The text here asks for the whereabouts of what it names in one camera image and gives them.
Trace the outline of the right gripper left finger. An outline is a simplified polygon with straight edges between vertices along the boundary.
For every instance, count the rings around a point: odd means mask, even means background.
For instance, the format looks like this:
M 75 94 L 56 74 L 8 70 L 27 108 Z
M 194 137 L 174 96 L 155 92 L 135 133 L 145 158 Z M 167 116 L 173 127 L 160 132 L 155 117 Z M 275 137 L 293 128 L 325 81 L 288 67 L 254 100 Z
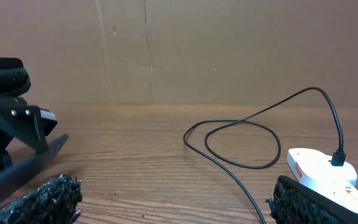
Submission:
M 0 208 L 0 224 L 72 224 L 80 216 L 81 181 L 60 174 Z

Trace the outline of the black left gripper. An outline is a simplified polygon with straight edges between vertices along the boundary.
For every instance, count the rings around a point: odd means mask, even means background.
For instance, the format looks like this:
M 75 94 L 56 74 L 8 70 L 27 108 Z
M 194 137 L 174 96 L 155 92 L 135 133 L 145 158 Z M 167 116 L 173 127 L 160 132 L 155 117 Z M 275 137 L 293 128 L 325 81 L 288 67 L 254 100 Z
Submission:
M 46 136 L 56 125 L 54 113 L 28 105 L 20 97 L 0 96 L 0 150 L 17 138 L 36 152 L 42 152 L 0 172 L 0 203 L 52 163 L 69 138 L 63 134 L 47 144 Z

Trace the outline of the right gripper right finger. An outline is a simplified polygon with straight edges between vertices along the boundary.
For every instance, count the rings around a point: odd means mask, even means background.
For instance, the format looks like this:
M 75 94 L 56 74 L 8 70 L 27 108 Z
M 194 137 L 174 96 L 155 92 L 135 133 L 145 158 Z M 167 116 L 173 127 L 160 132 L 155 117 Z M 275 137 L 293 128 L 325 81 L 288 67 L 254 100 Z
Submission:
M 266 202 L 277 224 L 358 224 L 358 213 L 285 175 L 278 177 Z

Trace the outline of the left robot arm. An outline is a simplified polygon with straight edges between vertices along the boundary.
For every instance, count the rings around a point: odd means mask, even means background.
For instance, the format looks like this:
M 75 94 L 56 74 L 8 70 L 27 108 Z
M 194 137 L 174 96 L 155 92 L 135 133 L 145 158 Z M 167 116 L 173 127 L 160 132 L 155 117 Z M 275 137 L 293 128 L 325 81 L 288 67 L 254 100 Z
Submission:
M 63 134 L 47 142 L 58 121 L 51 111 L 21 97 L 30 87 L 22 60 L 0 57 L 0 203 L 46 168 L 68 139 Z M 13 139 L 32 148 L 34 154 L 13 164 L 7 151 Z

